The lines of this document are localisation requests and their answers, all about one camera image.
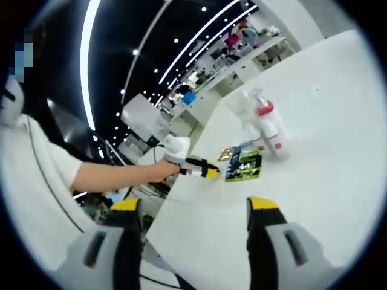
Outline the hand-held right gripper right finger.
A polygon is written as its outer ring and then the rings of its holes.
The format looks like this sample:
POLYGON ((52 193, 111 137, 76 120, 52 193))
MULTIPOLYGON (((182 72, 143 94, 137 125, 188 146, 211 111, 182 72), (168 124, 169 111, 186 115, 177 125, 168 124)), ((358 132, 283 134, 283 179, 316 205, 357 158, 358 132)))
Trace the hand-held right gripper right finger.
POLYGON ((337 280, 321 243, 269 199, 247 198, 247 252, 250 289, 328 289, 337 280))

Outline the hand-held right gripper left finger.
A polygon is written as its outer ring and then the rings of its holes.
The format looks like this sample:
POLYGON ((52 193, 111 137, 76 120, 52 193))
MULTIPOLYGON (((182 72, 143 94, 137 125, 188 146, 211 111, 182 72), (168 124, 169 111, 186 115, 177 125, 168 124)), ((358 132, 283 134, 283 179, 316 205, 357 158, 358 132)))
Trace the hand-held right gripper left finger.
POLYGON ((81 234, 56 270, 61 289, 140 289, 140 198, 115 203, 102 224, 81 234))

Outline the person's left hand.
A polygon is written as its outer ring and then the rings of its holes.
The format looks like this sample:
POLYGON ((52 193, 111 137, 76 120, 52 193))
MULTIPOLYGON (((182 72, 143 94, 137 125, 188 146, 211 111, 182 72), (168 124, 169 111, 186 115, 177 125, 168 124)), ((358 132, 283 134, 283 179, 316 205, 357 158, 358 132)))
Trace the person's left hand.
POLYGON ((178 174, 179 171, 179 165, 171 163, 165 159, 161 159, 157 163, 151 165, 149 177, 150 182, 162 182, 162 180, 178 174))

